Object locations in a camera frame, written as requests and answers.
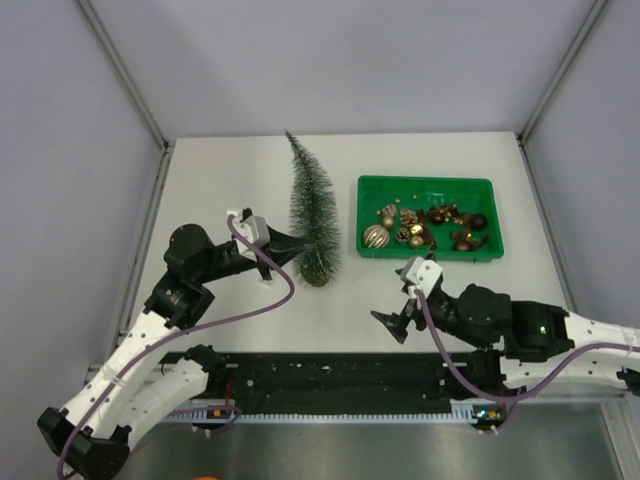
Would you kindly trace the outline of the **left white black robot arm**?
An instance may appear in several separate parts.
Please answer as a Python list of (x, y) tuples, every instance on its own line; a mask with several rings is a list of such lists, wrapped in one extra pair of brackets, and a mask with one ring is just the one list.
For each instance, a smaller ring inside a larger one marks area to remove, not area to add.
[[(292, 299), (284, 266), (313, 249), (308, 239), (283, 234), (249, 210), (231, 212), (229, 241), (215, 245), (197, 224), (171, 235), (166, 273), (144, 303), (126, 338), (98, 373), (60, 408), (47, 408), (37, 426), (57, 456), (60, 479), (112, 479), (133, 448), (179, 405), (199, 394), (216, 396), (227, 374), (198, 333), (271, 312)], [(256, 270), (265, 281), (278, 274), (288, 291), (257, 310), (202, 322), (214, 301), (207, 284)]]

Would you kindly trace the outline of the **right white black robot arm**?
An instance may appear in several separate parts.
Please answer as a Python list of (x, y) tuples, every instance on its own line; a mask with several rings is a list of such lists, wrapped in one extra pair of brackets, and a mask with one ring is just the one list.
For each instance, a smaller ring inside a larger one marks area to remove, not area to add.
[(513, 300), (471, 284), (457, 297), (411, 285), (398, 313), (373, 312), (399, 343), (428, 331), (444, 367), (470, 397), (517, 403), (552, 383), (639, 393), (639, 332), (562, 307)]

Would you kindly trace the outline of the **small green christmas tree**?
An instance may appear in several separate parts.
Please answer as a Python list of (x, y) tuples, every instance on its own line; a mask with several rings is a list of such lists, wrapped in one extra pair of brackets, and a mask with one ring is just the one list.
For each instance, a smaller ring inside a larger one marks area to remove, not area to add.
[(316, 156), (285, 131), (292, 150), (293, 183), (290, 228), (294, 236), (309, 240), (310, 250), (295, 261), (296, 274), (309, 286), (326, 287), (340, 267), (341, 233), (333, 184)]

